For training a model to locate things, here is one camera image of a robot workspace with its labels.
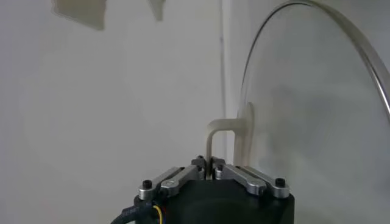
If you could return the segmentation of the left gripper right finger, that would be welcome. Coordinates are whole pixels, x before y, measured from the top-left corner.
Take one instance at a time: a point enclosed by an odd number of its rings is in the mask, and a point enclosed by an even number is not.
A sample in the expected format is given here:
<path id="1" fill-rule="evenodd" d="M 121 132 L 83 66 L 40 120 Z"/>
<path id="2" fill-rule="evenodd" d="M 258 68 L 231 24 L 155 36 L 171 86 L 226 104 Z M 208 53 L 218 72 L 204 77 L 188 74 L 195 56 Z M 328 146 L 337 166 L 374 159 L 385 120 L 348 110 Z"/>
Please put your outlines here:
<path id="1" fill-rule="evenodd" d="M 289 186 L 283 178 L 272 178 L 250 166 L 233 166 L 212 156 L 211 171 L 215 180 L 234 180 L 251 195 L 261 197 L 265 192 L 274 198 L 288 198 Z"/>

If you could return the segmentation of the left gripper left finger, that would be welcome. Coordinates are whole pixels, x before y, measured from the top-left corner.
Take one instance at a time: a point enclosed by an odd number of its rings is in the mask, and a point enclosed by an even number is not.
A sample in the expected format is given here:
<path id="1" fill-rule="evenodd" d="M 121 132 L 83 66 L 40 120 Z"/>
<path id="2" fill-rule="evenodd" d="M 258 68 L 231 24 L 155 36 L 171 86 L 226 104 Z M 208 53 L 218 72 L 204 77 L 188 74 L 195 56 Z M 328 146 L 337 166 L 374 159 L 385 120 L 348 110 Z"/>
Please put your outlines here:
<path id="1" fill-rule="evenodd" d="M 153 200 L 159 192 L 173 197 L 188 181 L 204 180 L 207 163 L 203 156 L 191 160 L 187 167 L 172 167 L 152 180 L 144 180 L 138 190 L 140 200 Z"/>

